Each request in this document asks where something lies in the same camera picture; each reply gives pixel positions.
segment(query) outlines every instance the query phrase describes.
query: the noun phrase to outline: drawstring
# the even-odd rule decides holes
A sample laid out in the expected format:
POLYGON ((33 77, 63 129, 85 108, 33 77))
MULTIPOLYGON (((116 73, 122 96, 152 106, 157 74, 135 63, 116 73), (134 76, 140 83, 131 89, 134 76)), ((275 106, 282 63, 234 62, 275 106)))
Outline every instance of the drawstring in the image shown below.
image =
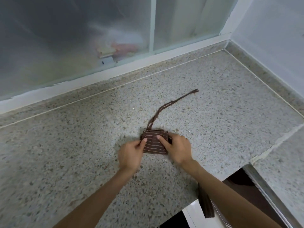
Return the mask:
POLYGON ((154 121, 157 119, 159 113, 160 113, 163 109, 165 109, 165 108, 167 108, 167 107, 173 105, 174 103, 176 103, 177 101, 181 100, 182 98, 188 96, 189 94, 194 94, 194 93, 197 93, 197 92, 199 92, 198 89, 192 90, 191 92, 185 94, 184 96, 182 96, 182 97, 180 97, 180 98, 178 98, 178 99, 176 99, 176 100, 174 100, 174 101, 168 102, 168 103, 166 103, 165 105, 161 106, 161 107, 158 109, 158 111, 155 113, 155 115, 153 116, 153 118, 151 118, 150 121, 148 122, 148 126, 147 126, 147 129, 146 129, 146 130, 151 130, 151 129, 152 129, 152 126, 153 126, 154 121))

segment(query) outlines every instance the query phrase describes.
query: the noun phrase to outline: white wall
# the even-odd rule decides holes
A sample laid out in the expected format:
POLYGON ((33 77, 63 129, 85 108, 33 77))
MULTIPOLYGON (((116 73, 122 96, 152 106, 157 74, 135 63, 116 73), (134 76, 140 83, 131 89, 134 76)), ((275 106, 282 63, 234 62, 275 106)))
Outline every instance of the white wall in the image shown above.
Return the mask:
POLYGON ((231 39, 304 97, 304 0, 253 0, 231 39))

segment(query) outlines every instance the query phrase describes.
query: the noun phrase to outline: speckled countertop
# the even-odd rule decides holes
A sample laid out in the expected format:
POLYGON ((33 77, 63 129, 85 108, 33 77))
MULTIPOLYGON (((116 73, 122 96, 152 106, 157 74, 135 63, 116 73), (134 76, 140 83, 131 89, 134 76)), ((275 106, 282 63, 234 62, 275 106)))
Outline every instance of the speckled countertop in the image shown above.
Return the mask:
MULTIPOLYGON (((303 118, 224 51, 0 129, 0 226, 52 227, 118 170, 117 150, 155 127, 178 131, 220 180, 303 118)), ((97 227, 156 227, 196 199, 167 156, 145 154, 97 227)))

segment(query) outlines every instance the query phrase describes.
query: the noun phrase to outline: hanging fabric strap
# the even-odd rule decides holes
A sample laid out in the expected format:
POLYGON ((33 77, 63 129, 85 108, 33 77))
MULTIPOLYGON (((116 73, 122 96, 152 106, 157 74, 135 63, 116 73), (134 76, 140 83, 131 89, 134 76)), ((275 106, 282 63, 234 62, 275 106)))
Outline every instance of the hanging fabric strap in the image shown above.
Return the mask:
POLYGON ((153 126, 154 121, 157 119, 159 113, 160 113, 163 109, 165 109, 165 108, 167 108, 167 107, 173 105, 174 103, 176 103, 177 101, 181 100, 182 98, 188 96, 189 94, 194 94, 194 93, 197 93, 197 92, 199 92, 198 89, 192 90, 191 92, 185 94, 184 96, 182 96, 182 97, 180 97, 180 98, 178 98, 178 99, 176 99, 176 100, 174 100, 174 101, 168 102, 168 103, 164 104, 163 106, 161 106, 161 107, 158 109, 158 111, 155 113, 155 115, 153 116, 153 118, 151 118, 150 121, 148 122, 148 126, 147 126, 147 129, 146 129, 146 130, 152 130, 152 126, 153 126))

